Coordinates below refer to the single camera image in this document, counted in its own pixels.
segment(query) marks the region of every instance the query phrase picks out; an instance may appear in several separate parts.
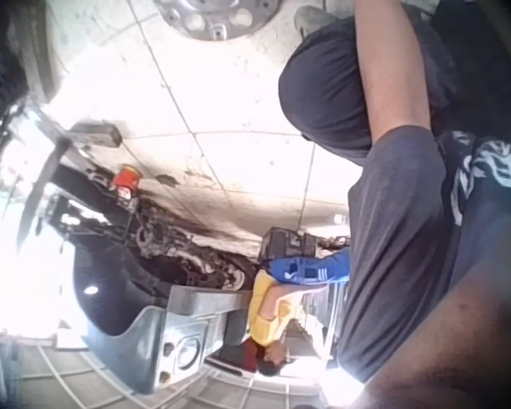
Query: floor tile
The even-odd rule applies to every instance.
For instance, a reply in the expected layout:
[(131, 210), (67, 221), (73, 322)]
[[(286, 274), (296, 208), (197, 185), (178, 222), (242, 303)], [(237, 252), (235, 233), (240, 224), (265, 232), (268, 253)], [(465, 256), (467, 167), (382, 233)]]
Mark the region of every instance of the floor tile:
[(157, 6), (153, 0), (129, 0), (136, 13), (138, 21), (148, 18), (150, 15), (158, 14)]
[(260, 239), (269, 228), (297, 230), (302, 199), (228, 192), (235, 209), (235, 225), (246, 239)]
[(52, 105), (70, 117), (105, 119), (124, 138), (186, 131), (138, 27), (82, 58)]
[(197, 140), (226, 190), (304, 196), (313, 144), (300, 136), (202, 134)]
[(122, 165), (134, 166), (144, 177), (151, 177), (142, 163), (137, 160), (125, 147), (99, 147), (96, 145), (86, 146), (82, 155), (88, 157), (99, 166), (107, 168), (114, 173), (119, 172)]
[(222, 43), (182, 36), (161, 17), (143, 24), (167, 84), (193, 131), (297, 133), (278, 101), (278, 76), (301, 39), (294, 10), (316, 0), (285, 1), (252, 35)]
[(344, 204), (307, 200), (301, 230), (320, 237), (350, 235), (348, 207)]
[(221, 189), (192, 135), (168, 135), (124, 142), (165, 186)]
[(47, 4), (49, 41), (67, 67), (88, 48), (135, 23), (125, 1), (48, 0)]
[(361, 171), (360, 166), (316, 147), (307, 199), (347, 204), (348, 191), (358, 181)]

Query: yellow shirt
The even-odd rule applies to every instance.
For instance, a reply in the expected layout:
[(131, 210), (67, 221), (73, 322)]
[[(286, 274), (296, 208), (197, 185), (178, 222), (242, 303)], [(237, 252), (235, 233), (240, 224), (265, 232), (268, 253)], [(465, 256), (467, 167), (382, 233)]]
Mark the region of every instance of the yellow shirt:
[(278, 281), (265, 271), (260, 271), (255, 277), (254, 290), (248, 309), (248, 325), (250, 336), (262, 347), (282, 337), (288, 322), (296, 315), (297, 305), (290, 300), (281, 301), (278, 306), (278, 316), (273, 321), (264, 320), (258, 313), (267, 290)]

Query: stain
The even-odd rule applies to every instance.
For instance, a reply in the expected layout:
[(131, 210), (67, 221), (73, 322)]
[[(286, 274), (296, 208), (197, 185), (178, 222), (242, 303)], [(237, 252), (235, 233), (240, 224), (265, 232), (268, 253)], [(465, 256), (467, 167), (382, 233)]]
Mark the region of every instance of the stain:
[(204, 175), (202, 173), (193, 172), (192, 170), (185, 170), (184, 173), (191, 177), (200, 177), (201, 179), (206, 179), (207, 181), (212, 181), (212, 178), (208, 175)]
[(176, 188), (180, 183), (171, 175), (157, 175), (155, 179), (161, 183), (162, 185), (166, 185), (168, 187)]

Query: red container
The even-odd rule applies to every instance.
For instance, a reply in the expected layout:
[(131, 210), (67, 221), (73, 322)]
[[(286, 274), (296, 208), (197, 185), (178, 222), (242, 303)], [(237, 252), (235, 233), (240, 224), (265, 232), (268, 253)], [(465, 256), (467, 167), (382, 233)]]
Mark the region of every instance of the red container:
[(133, 166), (124, 165), (113, 178), (112, 186), (123, 199), (131, 199), (138, 193), (138, 184), (142, 174)]

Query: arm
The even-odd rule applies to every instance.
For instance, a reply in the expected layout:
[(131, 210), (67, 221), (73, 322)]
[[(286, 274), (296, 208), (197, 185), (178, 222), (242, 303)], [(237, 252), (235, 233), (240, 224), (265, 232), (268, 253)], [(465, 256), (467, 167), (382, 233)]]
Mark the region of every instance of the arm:
[(373, 142), (399, 126), (429, 130), (422, 52), (399, 0), (356, 0), (355, 20)]
[(296, 297), (301, 298), (304, 294), (317, 292), (323, 288), (325, 285), (274, 285), (267, 290), (258, 314), (264, 320), (272, 321), (278, 316), (278, 307), (282, 301), (289, 301)]
[(369, 381), (352, 408), (502, 407), (511, 398), (511, 236)]

